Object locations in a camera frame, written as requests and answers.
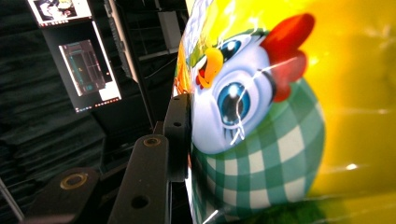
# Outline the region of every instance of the white highlight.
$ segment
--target white highlight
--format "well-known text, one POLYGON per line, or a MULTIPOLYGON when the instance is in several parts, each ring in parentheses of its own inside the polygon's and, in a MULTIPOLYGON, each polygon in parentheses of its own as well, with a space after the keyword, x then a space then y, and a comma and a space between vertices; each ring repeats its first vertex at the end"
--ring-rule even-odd
POLYGON ((251 22, 251 23, 253 24, 254 29, 253 29, 253 32, 251 33, 251 34, 253 34, 253 33, 255 33, 255 32, 259 29, 259 18, 257 18, 257 17, 250 17, 250 18, 248 19, 248 21, 251 22))
POLYGON ((212 215, 210 215, 210 217, 208 217, 202 224, 206 224, 207 222, 209 222, 210 219, 212 219, 212 217, 214 217, 218 212, 219 210, 214 211, 212 215))
POLYGON ((233 141, 231 141, 230 146, 233 146, 233 144, 235 144, 236 140, 238 140, 238 136, 240 134, 240 130, 238 129, 238 131, 236 131, 235 137, 233 138, 233 141))
POLYGON ((235 48, 235 42, 230 42, 230 44, 227 45, 227 50, 232 50, 235 48))
POLYGON ((355 170, 356 168, 358 168, 358 165, 356 165, 355 163, 350 163, 346 169, 347 170, 355 170))
POLYGON ((228 93, 230 93, 230 96, 231 96, 231 97, 235 98, 236 95, 237 95, 237 93, 238 93, 238 88, 237 88, 235 85, 233 85, 233 86, 231 86, 230 89, 228 90, 228 93))

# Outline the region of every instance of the chick mascot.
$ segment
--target chick mascot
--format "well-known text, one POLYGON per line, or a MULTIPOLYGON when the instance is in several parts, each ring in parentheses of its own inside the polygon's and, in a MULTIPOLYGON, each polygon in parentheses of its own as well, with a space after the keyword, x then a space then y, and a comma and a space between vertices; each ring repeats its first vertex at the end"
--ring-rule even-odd
MULTIPOLYGON (((210 24, 191 17, 188 27, 210 24)), ((184 36, 196 45, 180 45, 175 89, 193 93, 197 223, 242 219, 308 192, 324 143, 320 106, 303 78, 307 55, 299 50, 314 24, 310 14, 294 15, 272 29, 218 36, 212 46, 200 42, 205 36, 184 36)))

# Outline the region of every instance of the illuminated screen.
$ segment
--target illuminated screen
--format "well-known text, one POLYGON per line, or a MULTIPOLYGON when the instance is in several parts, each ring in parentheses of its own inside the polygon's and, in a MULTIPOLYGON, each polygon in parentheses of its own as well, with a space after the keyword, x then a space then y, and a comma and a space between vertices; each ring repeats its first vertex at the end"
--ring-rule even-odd
POLYGON ((77 113, 121 99, 94 21, 42 32, 77 113))
POLYGON ((87 0, 28 0, 41 28, 92 18, 87 0))

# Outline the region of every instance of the green checkered pattern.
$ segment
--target green checkered pattern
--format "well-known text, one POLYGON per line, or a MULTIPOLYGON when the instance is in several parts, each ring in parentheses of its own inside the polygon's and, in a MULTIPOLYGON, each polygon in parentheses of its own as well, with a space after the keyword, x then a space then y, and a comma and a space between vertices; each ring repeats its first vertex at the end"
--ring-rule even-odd
POLYGON ((192 150, 195 221, 232 221, 301 200, 315 178, 323 144, 318 100, 301 79, 292 85, 290 98, 273 104, 237 146, 217 155, 192 150))

